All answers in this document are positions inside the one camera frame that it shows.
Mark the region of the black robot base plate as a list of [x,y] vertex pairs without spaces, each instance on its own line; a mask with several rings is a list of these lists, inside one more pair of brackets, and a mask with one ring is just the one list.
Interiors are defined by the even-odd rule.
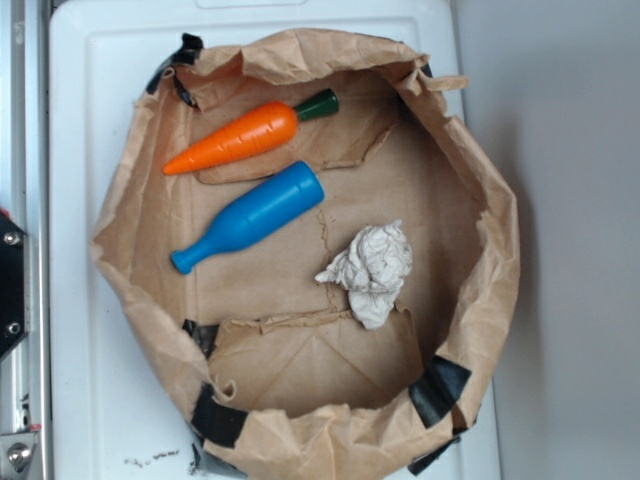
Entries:
[[1,209],[1,361],[29,332],[28,235]]

